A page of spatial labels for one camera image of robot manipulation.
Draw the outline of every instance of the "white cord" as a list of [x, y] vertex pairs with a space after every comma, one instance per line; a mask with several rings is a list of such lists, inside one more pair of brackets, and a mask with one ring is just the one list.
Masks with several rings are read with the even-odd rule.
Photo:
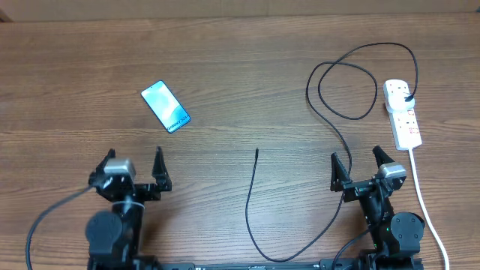
[[420, 202], [421, 210], [423, 211], [423, 215], [425, 216], [425, 220], [427, 220], [427, 224], [430, 227], [430, 231], [432, 232], [433, 237], [435, 237], [435, 240], [438, 243], [440, 250], [442, 251], [443, 259], [445, 260], [445, 270], [449, 270], [449, 255], [447, 255], [447, 250], [443, 246], [442, 240], [440, 240], [440, 237], [438, 236], [437, 231], [435, 230], [434, 225], [430, 220], [430, 217], [428, 217], [427, 209], [425, 208], [425, 204], [423, 202], [422, 193], [420, 192], [419, 178], [417, 176], [417, 169], [415, 166], [415, 159], [413, 158], [413, 150], [411, 148], [408, 149], [408, 154], [410, 156], [410, 162], [412, 164], [413, 182], [415, 183], [415, 189], [417, 190], [417, 196], [418, 201]]

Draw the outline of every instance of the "white adapter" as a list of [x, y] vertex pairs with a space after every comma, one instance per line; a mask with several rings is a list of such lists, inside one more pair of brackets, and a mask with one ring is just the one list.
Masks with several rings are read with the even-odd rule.
[[397, 150], [406, 151], [420, 146], [422, 138], [413, 110], [415, 98], [405, 101], [410, 96], [408, 84], [403, 80], [390, 79], [383, 85], [383, 94]]
[[385, 105], [389, 113], [399, 113], [405, 110], [411, 110], [415, 106], [415, 98], [405, 101], [410, 96], [408, 83], [400, 79], [389, 79], [383, 85], [383, 94], [385, 95]]

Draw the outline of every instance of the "power strip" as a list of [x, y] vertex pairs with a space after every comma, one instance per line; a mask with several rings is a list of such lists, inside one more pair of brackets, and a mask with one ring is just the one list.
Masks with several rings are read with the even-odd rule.
[[410, 90], [408, 84], [399, 79], [390, 79], [386, 81], [383, 85], [383, 94], [385, 95], [385, 106], [390, 115], [391, 130], [393, 132], [395, 146], [397, 147], [397, 150], [408, 150], [410, 162], [412, 163], [413, 182], [415, 183], [415, 190], [417, 192], [421, 210], [423, 211], [423, 215], [425, 216], [425, 220], [430, 227], [433, 237], [442, 251], [443, 259], [445, 260], [445, 270], [449, 270], [449, 256], [430, 220], [430, 217], [428, 216], [427, 208], [425, 207], [422, 198], [422, 192], [420, 191], [419, 177], [417, 176], [415, 159], [413, 157], [413, 149], [422, 144], [419, 123], [417, 122], [415, 111], [413, 110], [413, 106], [415, 106], [415, 98], [410, 101], [405, 101], [405, 98], [410, 96]]
[[406, 151], [420, 146], [422, 138], [413, 110], [415, 98], [405, 101], [410, 96], [408, 84], [399, 79], [390, 79], [383, 85], [383, 94], [397, 150]]

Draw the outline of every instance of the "smartphone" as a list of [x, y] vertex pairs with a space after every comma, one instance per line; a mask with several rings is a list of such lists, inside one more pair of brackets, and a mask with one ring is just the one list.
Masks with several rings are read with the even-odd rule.
[[190, 121], [190, 116], [163, 81], [142, 91], [142, 97], [166, 131], [173, 133]]

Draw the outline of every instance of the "black cord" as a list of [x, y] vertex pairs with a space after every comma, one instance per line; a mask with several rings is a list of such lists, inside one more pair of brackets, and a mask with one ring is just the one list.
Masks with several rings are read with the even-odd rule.
[[383, 217], [385, 216], [385, 210], [383, 209], [383, 204], [384, 204], [384, 201], [385, 201], [385, 198], [383, 197], [383, 192], [382, 192], [382, 187], [380, 187], [380, 185], [378, 184], [377, 185], [377, 188], [379, 190], [379, 194], [380, 194], [380, 211], [382, 212], [382, 214], [380, 215], [380, 219], [379, 221], [373, 225], [373, 226], [370, 226], [368, 227], [368, 229], [366, 229], [364, 232], [360, 233], [357, 237], [355, 237], [354, 239], [350, 240], [348, 243], [346, 243], [337, 253], [337, 255], [335, 256], [335, 258], [333, 259], [333, 261], [331, 262], [331, 270], [335, 270], [335, 266], [337, 265], [337, 261], [338, 261], [338, 258], [340, 258], [341, 254], [351, 245], [353, 245], [353, 243], [357, 242], [360, 238], [364, 237], [366, 234], [368, 234], [369, 232], [371, 232], [372, 230], [374, 230], [375, 228], [377, 228], [383, 221]]
[[53, 210], [57, 209], [59, 206], [63, 206], [65, 203], [70, 202], [71, 200], [77, 198], [78, 196], [90, 191], [94, 185], [90, 185], [82, 191], [76, 192], [71, 194], [70, 196], [62, 199], [61, 201], [55, 203], [54, 205], [50, 206], [47, 210], [43, 211], [38, 217], [37, 220], [31, 225], [30, 231], [27, 235], [27, 244], [25, 246], [25, 261], [27, 264], [27, 269], [32, 270], [32, 261], [30, 260], [30, 245], [32, 244], [32, 236], [37, 229], [38, 224]]
[[[323, 66], [323, 65], [327, 65], [329, 64], [330, 67], [327, 68], [327, 70], [323, 73], [322, 77], [320, 78], [319, 82], [318, 82], [318, 95], [320, 97], [320, 100], [323, 102], [323, 104], [325, 105], [325, 107], [327, 107], [327, 109], [329, 109], [332, 113], [336, 114], [337, 116], [340, 116], [341, 118], [344, 118], [344, 119], [349, 119], [349, 120], [360, 120], [360, 119], [363, 119], [365, 116], [367, 116], [370, 111], [374, 108], [374, 105], [375, 105], [375, 101], [377, 101], [377, 96], [378, 96], [378, 85], [377, 85], [377, 80], [375, 79], [374, 75], [364, 69], [363, 67], [360, 67], [356, 64], [350, 64], [350, 63], [345, 63], [345, 62], [341, 62], [343, 59], [345, 59], [346, 57], [348, 57], [351, 53], [355, 52], [356, 50], [359, 50], [361, 48], [365, 48], [365, 47], [370, 47], [370, 46], [376, 46], [376, 45], [395, 45], [395, 46], [400, 46], [400, 47], [403, 47], [405, 50], [407, 50], [410, 55], [412, 56], [412, 59], [413, 59], [413, 64], [415, 65], [415, 88], [413, 89], [413, 93], [406, 97], [405, 98], [405, 101], [410, 101], [413, 99], [413, 96], [415, 95], [416, 91], [417, 91], [417, 85], [419, 84], [419, 69], [418, 69], [418, 65], [417, 65], [417, 60], [415, 58], [415, 55], [413, 54], [412, 50], [403, 45], [403, 44], [400, 44], [400, 43], [395, 43], [395, 42], [379, 42], [379, 43], [369, 43], [369, 44], [365, 44], [365, 45], [362, 45], [362, 46], [358, 46], [356, 47], [355, 49], [352, 49], [350, 50], [349, 52], [345, 53], [344, 55], [342, 55], [339, 59], [337, 59], [336, 61], [324, 61], [320, 64], [318, 64], [311, 72], [310, 76], [308, 77], [308, 81], [307, 81], [307, 86], [305, 88], [305, 97], [307, 98], [307, 102], [308, 104], [310, 105], [310, 108], [318, 115], [320, 116], [325, 122], [327, 122], [327, 124], [330, 125], [330, 127], [335, 131], [335, 133], [338, 135], [338, 137], [340, 138], [341, 142], [343, 143], [343, 147], [345, 147], [345, 151], [348, 155], [348, 160], [349, 160], [349, 166], [348, 166], [348, 174], [350, 175], [350, 172], [352, 170], [352, 153], [350, 152], [350, 148], [348, 147], [348, 144], [347, 142], [345, 141], [344, 137], [342, 136], [342, 134], [340, 133], [340, 131], [325, 117], [323, 116], [317, 109], [315, 109], [314, 105], [311, 103], [310, 101], [310, 96], [308, 94], [308, 89], [309, 89], [309, 86], [310, 86], [310, 81], [312, 79], [312, 76], [315, 74], [315, 71]], [[373, 96], [373, 101], [372, 101], [372, 104], [370, 106], [370, 108], [368, 108], [367, 112], [361, 116], [358, 116], [358, 117], [351, 117], [351, 116], [347, 116], [347, 115], [343, 115], [337, 111], [335, 111], [333, 108], [331, 108], [327, 102], [323, 99], [323, 96], [322, 96], [322, 92], [321, 92], [321, 88], [320, 88], [320, 84], [322, 83], [323, 81], [323, 78], [325, 78], [326, 74], [335, 66], [335, 65], [346, 65], [346, 66], [349, 66], [349, 67], [352, 67], [352, 68], [358, 68], [359, 70], [361, 71], [364, 71], [366, 74], [368, 74], [372, 80], [373, 80], [373, 83], [375, 84], [375, 95]], [[340, 208], [341, 208], [341, 205], [342, 205], [342, 201], [344, 199], [344, 195], [345, 193], [342, 193], [342, 196], [340, 198], [340, 202], [338, 203], [338, 207], [337, 207], [337, 211], [335, 212], [333, 218], [330, 220], [330, 223], [328, 223], [328, 225], [325, 227], [325, 229], [313, 240], [311, 241], [309, 244], [307, 244], [304, 248], [302, 248], [299, 252], [295, 253], [294, 255], [286, 258], [286, 259], [272, 259], [268, 256], [266, 256], [261, 250], [260, 248], [258, 247], [258, 244], [255, 242], [255, 239], [254, 239], [254, 236], [252, 235], [252, 232], [250, 230], [250, 224], [248, 223], [248, 203], [250, 202], [250, 196], [251, 196], [251, 191], [252, 191], [252, 187], [254, 185], [254, 177], [255, 177], [255, 170], [257, 168], [257, 161], [258, 161], [258, 148], [256, 149], [256, 152], [255, 152], [255, 164], [253, 165], [253, 175], [252, 175], [252, 180], [251, 180], [251, 183], [250, 183], [250, 190], [248, 191], [248, 196], [247, 196], [247, 204], [245, 206], [245, 222], [247, 224], [247, 229], [248, 229], [248, 233], [250, 234], [250, 238], [253, 242], [253, 245], [255, 245], [255, 248], [258, 250], [258, 252], [260, 253], [260, 255], [262, 255], [265, 259], [269, 260], [269, 261], [272, 261], [272, 262], [275, 262], [275, 263], [284, 263], [284, 262], [287, 262], [295, 257], [297, 257], [298, 255], [300, 255], [302, 252], [304, 252], [305, 250], [307, 250], [307, 248], [309, 248], [313, 243], [315, 243], [325, 232], [326, 230], [333, 224], [333, 222], [335, 221], [335, 218], [337, 217], [338, 215], [338, 212], [340, 211]]]

